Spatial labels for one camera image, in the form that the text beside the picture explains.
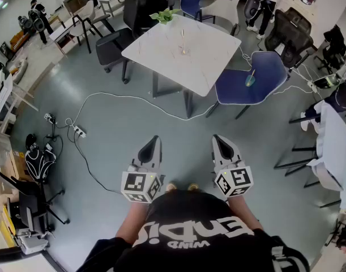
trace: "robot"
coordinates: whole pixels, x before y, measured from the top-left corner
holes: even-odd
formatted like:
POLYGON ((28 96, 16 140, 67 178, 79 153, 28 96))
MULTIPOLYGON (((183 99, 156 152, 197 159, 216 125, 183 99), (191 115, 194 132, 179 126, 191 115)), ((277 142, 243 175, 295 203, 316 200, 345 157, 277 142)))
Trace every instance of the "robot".
MULTIPOLYGON (((227 198, 241 196, 253 186, 252 172, 238 147, 220 135, 212 137, 214 186, 227 198)), ((151 203, 163 185, 161 140, 156 135, 136 152, 122 173, 121 193, 131 202, 151 203)))

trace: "mesh office chair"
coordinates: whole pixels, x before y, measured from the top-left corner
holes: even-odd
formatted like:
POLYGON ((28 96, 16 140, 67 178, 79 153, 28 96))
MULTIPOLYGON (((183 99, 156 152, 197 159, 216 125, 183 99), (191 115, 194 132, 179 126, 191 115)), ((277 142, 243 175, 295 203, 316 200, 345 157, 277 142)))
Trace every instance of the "mesh office chair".
POLYGON ((297 11, 289 10, 286 14, 276 10, 274 28, 265 39, 264 45, 267 50, 275 51, 283 44, 282 53, 279 54, 284 66, 291 71, 303 62, 300 54, 314 45, 309 32, 311 32, 310 22, 297 11))
POLYGON ((69 224, 69 220, 62 221, 51 209, 52 200, 58 195, 63 195, 61 190, 50 200, 46 200, 43 185, 39 186, 35 182, 20 181, 16 178, 8 178, 0 172, 0 178, 3 182, 19 191, 19 212, 20 220, 33 233, 40 235, 49 231, 47 213, 52 214, 62 224, 69 224))
POLYGON ((168 5, 167 0, 125 0, 123 21, 129 28, 123 28, 111 33, 96 42, 96 53, 100 64, 107 73, 116 64, 123 62, 122 81, 127 84, 130 79, 125 78, 127 58, 121 52, 127 48, 136 38, 157 23, 149 14, 163 11, 168 5))

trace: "black office chair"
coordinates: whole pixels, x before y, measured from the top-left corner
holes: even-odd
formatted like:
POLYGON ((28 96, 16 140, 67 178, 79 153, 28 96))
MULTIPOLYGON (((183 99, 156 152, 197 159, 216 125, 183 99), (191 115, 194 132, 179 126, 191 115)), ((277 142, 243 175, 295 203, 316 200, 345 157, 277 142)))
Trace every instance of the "black office chair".
POLYGON ((291 9, 287 14, 276 10, 274 28, 264 41, 264 45, 269 51, 275 51, 280 44, 284 45, 280 57, 284 66, 290 69, 289 73, 309 56, 306 55, 302 58, 300 54, 314 45, 314 41, 309 35, 310 22, 296 10, 291 9))
POLYGON ((122 81, 124 84, 130 81, 129 78, 125 78, 129 60, 123 57, 121 52, 157 23, 157 20, 151 19, 149 14, 163 11, 167 5, 167 0, 125 0, 123 21, 129 28, 115 31, 96 42, 97 56, 107 73, 111 71, 113 66, 123 62, 122 81))
POLYGON ((48 225, 47 212, 51 213, 62 224, 69 224, 70 220, 62 221, 51 209, 52 200, 58 195, 63 195, 61 190, 50 200, 46 200, 43 185, 39 186, 35 182, 20 181, 16 178, 8 178, 0 172, 0 178, 4 183, 19 191, 19 212, 21 222, 33 233, 41 235, 50 231, 48 225))
POLYGON ((314 59, 318 59, 322 63, 322 65, 318 67, 318 70, 325 67, 327 72, 332 74, 332 68, 338 70, 344 64, 344 55, 346 53, 344 36, 339 26, 335 25, 332 30, 324 33, 324 37, 326 41, 330 42, 330 45, 322 50, 324 59, 318 56, 315 56, 314 59))

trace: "square table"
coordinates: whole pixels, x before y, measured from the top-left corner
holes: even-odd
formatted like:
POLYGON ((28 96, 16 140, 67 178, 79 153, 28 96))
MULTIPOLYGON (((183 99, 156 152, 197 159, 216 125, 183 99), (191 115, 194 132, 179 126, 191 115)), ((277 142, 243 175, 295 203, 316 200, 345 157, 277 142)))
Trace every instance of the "square table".
POLYGON ((56 44, 56 46, 59 48, 59 50, 63 53, 64 56, 67 56, 66 53, 62 50, 60 45, 58 44, 58 40, 68 34, 73 26, 73 20, 72 17, 67 20, 64 25, 61 25, 58 27, 55 31, 53 31, 52 34, 49 35, 49 38, 56 44))
POLYGON ((158 93, 157 73, 183 86, 189 118, 191 91, 207 96, 240 44, 239 39, 223 31, 175 15, 167 25, 159 23, 141 35, 122 55, 153 70, 153 97, 181 90, 158 93), (182 30, 186 54, 182 54, 182 30))
POLYGON ((110 3, 114 0, 99 0, 99 1, 100 1, 101 8, 102 8, 104 14, 106 15, 107 12, 111 13, 112 17, 114 17, 113 12, 124 5, 124 0, 117 0, 119 2, 119 4, 116 6, 113 6, 113 7, 111 7, 110 3), (108 5, 109 9, 105 9, 104 4, 108 5))

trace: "white shoe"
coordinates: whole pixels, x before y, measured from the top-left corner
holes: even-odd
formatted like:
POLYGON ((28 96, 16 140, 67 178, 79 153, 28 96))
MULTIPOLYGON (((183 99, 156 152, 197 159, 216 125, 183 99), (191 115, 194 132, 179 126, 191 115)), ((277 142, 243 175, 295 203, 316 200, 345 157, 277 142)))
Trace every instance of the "white shoe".
POLYGON ((257 34, 256 38, 261 40, 261 39, 265 38, 265 36, 264 36, 264 34, 263 35, 257 34))
POLYGON ((315 132, 319 134, 320 123, 317 123, 315 119, 310 120, 310 122, 314 125, 315 132))
MULTIPOLYGON (((306 116, 305 116, 305 113, 304 112, 301 112, 301 118, 305 118, 306 116)), ((302 121, 302 122, 300 122, 300 125, 301 125, 301 129, 303 130, 303 131, 307 131, 307 126, 309 125, 309 120, 306 120, 306 121, 302 121)))
POLYGON ((253 26, 247 26, 246 28, 248 31, 253 31, 253 32, 257 32, 258 28, 256 27, 256 25, 253 26))

